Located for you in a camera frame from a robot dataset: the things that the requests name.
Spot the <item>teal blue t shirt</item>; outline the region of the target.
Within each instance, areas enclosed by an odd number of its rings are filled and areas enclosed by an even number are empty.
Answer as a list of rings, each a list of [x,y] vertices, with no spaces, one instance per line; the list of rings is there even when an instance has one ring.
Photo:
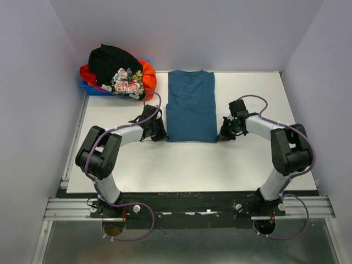
[[[216,142],[213,72],[175,70],[168,73],[166,123],[170,142]]]

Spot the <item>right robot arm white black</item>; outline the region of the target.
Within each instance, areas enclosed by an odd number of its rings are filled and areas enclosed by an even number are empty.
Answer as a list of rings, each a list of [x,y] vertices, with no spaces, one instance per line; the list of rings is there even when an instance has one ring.
[[[228,104],[230,115],[223,117],[217,142],[232,141],[237,136],[252,133],[271,143],[273,169],[259,187],[251,203],[251,212],[264,216],[280,203],[283,191],[296,177],[305,174],[315,164],[315,150],[303,125],[286,125],[250,113],[242,98]]]

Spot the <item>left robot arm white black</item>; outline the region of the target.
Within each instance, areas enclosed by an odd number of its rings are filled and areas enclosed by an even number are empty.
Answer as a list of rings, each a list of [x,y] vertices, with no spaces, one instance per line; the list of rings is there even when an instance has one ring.
[[[153,216],[150,206],[142,202],[124,202],[122,191],[113,178],[119,150],[144,139],[154,142],[167,139],[159,106],[145,105],[142,113],[125,125],[105,129],[92,126],[77,149],[74,165],[91,181],[97,201],[89,204],[93,213],[116,217],[127,207],[145,208]]]

